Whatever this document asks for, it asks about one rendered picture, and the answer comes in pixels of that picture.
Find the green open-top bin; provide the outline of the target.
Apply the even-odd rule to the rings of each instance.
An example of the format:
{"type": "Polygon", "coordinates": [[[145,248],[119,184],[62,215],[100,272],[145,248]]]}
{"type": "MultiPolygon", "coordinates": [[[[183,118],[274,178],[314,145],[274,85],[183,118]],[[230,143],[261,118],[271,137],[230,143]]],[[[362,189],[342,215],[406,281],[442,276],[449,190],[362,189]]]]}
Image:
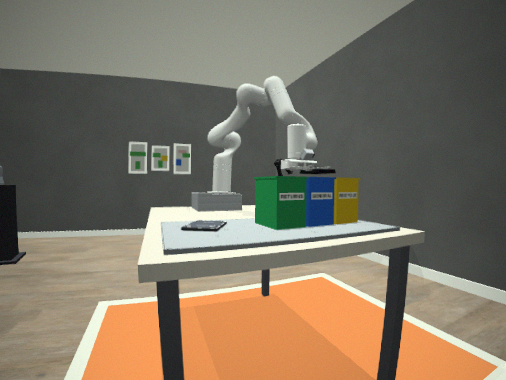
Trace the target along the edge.
{"type": "Polygon", "coordinates": [[[306,179],[296,176],[254,177],[255,223],[275,229],[306,227],[306,179]]]}

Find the blue bin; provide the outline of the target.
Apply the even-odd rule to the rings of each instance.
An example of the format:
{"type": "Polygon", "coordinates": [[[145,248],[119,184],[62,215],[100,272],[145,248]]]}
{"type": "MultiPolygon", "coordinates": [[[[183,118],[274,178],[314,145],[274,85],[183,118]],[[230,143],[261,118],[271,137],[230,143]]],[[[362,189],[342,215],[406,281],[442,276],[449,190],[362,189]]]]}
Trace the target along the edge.
{"type": "Polygon", "coordinates": [[[306,227],[334,225],[334,177],[308,177],[306,227]]]}

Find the yellow bin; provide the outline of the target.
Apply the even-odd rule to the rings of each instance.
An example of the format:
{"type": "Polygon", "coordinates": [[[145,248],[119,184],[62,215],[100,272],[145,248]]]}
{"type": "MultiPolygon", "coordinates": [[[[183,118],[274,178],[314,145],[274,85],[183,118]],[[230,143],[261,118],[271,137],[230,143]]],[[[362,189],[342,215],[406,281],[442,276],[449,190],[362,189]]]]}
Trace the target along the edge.
{"type": "Polygon", "coordinates": [[[360,178],[334,179],[334,224],[358,222],[360,178]]]}

